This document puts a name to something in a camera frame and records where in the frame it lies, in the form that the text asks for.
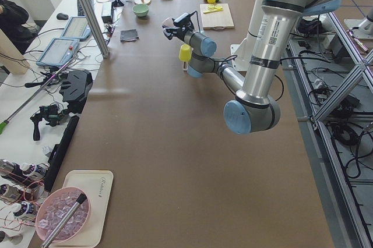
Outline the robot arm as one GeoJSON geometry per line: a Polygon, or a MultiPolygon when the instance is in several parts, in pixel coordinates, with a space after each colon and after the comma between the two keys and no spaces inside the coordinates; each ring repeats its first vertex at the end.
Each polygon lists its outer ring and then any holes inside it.
{"type": "Polygon", "coordinates": [[[203,73],[216,73],[234,93],[235,98],[224,107],[224,120],[234,133],[247,134],[271,129],[280,119],[279,105],[269,95],[269,89],[299,18],[332,12],[341,2],[261,0],[263,16],[245,75],[238,73],[228,59],[213,56],[216,43],[194,29],[189,13],[166,19],[162,27],[168,39],[179,38],[191,46],[189,75],[199,77],[203,73]]]}

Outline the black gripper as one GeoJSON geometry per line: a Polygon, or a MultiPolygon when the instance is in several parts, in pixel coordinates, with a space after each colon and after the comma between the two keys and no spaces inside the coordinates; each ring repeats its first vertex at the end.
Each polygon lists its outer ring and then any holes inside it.
{"type": "Polygon", "coordinates": [[[187,32],[193,32],[194,31],[194,25],[193,24],[187,24],[182,26],[174,26],[174,27],[163,27],[163,31],[165,33],[165,37],[168,40],[172,40],[173,37],[177,37],[180,40],[185,40],[185,35],[187,32]]]}

